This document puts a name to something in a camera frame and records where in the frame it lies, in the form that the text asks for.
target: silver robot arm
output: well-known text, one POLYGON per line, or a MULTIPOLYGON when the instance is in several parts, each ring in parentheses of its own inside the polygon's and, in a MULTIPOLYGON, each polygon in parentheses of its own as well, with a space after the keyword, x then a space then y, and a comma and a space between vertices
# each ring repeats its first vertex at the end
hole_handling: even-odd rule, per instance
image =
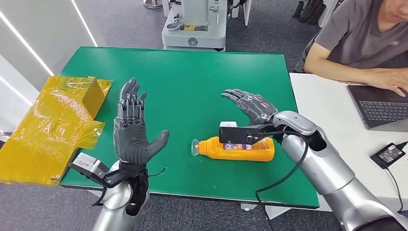
POLYGON ((253 144, 270 132, 280 132, 273 138, 281 143, 289 158, 298 163, 306 149, 305 140, 282 132, 301 134, 308 143, 308 150, 300 169, 325 198, 344 230, 408 230, 408 219, 387 208, 356 178, 316 124, 296 112, 278 112, 260 95, 233 89, 225 90, 221 96, 235 103, 249 117, 251 125, 220 127, 221 143, 253 144))
POLYGON ((108 167, 99 160, 80 153, 71 168, 103 186, 103 193, 94 203, 102 210, 93 231, 131 231, 149 200, 147 162, 167 144, 169 132, 163 130, 156 140, 148 142, 144 122, 143 92, 138 99, 139 85, 132 78, 123 85, 114 119, 113 143, 118 161, 108 167))
MULTIPOLYGON (((387 208, 356 178, 320 127, 291 111, 276 113, 272 124, 288 126, 307 137, 316 136, 300 169, 346 231, 408 230, 408 220, 387 208)), ((294 162, 300 160, 306 145, 295 135, 285 136, 281 144, 294 162)))

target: orange bottle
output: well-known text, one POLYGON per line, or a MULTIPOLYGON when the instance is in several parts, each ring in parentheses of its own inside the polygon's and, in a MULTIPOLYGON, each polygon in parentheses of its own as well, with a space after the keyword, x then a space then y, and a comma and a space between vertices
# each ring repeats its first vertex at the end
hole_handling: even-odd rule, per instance
POLYGON ((271 138, 266 137, 253 145, 220 143, 218 136, 211 137, 206 141, 194 139, 191 142, 191 154, 206 155, 212 159, 221 160, 250 160, 270 161, 275 153, 275 147, 271 138))

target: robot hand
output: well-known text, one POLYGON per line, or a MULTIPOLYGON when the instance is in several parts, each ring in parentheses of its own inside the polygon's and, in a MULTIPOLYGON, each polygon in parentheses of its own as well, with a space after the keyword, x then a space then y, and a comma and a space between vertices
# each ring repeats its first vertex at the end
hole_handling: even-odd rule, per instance
POLYGON ((132 78, 124 84, 117 104, 117 117, 114 119, 114 147, 117 157, 134 165, 145 165, 162 150, 168 141, 169 132, 163 130, 156 140, 149 143, 144 124, 144 100, 146 92, 137 101, 139 84, 132 78))
POLYGON ((221 97, 237 104, 248 117, 250 125, 272 123, 270 120, 278 112, 276 108, 260 95, 254 95, 239 89, 225 90, 221 97))

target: power adapter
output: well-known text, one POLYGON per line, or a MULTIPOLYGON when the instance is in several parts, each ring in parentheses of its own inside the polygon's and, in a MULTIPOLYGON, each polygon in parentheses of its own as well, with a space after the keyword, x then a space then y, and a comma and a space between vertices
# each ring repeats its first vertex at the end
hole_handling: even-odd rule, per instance
POLYGON ((390 165, 395 163, 395 161, 399 160, 401 157, 405 155, 405 152, 402 151, 402 149, 405 147, 407 143, 408 142, 404 142, 399 145, 391 143, 384 147, 383 149, 381 149, 381 151, 370 156, 370 158, 382 169, 387 169, 390 165))

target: clear bottle nozzle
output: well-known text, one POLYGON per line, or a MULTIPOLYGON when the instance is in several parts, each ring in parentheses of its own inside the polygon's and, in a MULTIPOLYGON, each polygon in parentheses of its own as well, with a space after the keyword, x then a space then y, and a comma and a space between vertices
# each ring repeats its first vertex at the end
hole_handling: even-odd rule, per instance
POLYGON ((197 156, 200 154, 199 149, 198 149, 198 144, 199 144, 199 141, 197 139, 194 139, 191 141, 191 154, 193 156, 197 156))

